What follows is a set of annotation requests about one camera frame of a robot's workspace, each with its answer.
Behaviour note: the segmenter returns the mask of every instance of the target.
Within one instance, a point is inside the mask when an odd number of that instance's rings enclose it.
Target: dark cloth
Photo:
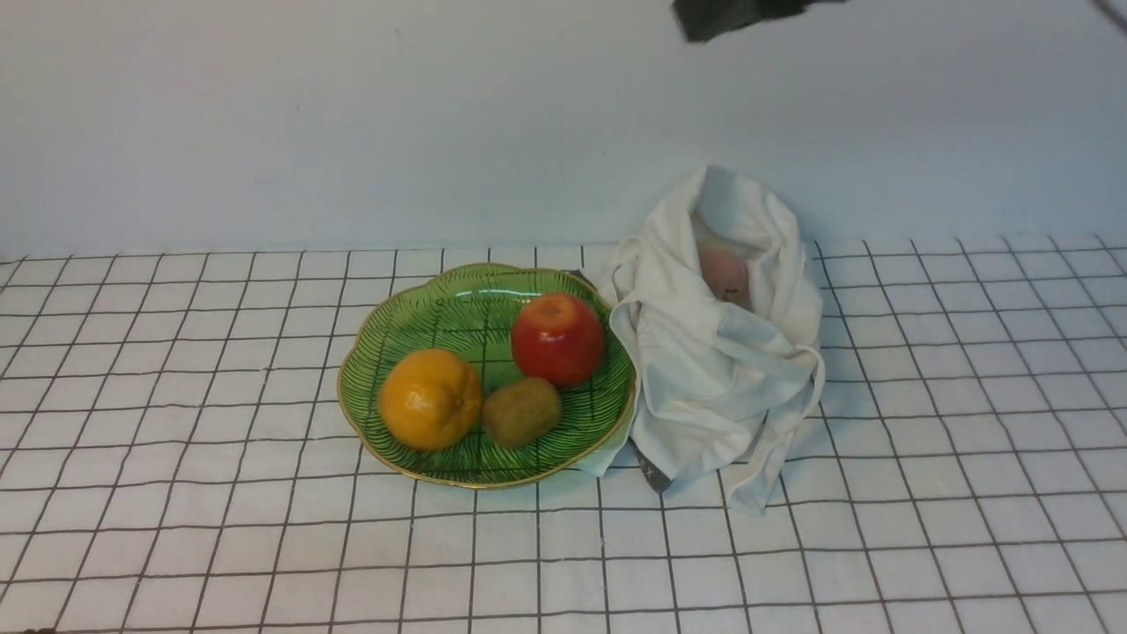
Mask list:
[[[815,2],[845,0],[674,0],[685,39],[703,43],[755,23],[790,18]]]

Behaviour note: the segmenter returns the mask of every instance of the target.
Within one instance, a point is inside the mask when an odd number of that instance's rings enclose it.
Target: kiwi fruit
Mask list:
[[[524,378],[498,390],[481,409],[486,434],[507,449],[535,443],[562,418],[559,393],[541,378]]]

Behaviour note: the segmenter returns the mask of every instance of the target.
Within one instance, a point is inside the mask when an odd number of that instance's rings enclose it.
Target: white cloth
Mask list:
[[[751,311],[700,275],[698,241],[717,236],[747,261]],[[580,468],[603,475],[629,436],[671,481],[725,470],[730,506],[762,514],[825,382],[808,264],[795,215],[758,182],[706,167],[665,196],[592,277],[639,399]]]

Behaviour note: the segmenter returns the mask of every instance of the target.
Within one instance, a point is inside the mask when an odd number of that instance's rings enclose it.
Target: red apple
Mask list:
[[[569,293],[545,293],[521,309],[513,327],[513,361],[526,377],[559,390],[577,387],[603,363],[598,314]]]

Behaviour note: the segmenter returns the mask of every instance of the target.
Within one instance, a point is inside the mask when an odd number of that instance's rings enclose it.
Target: orange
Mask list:
[[[449,350],[415,351],[380,387],[376,408],[396,440],[414,449],[445,449],[469,434],[481,413],[481,383]]]

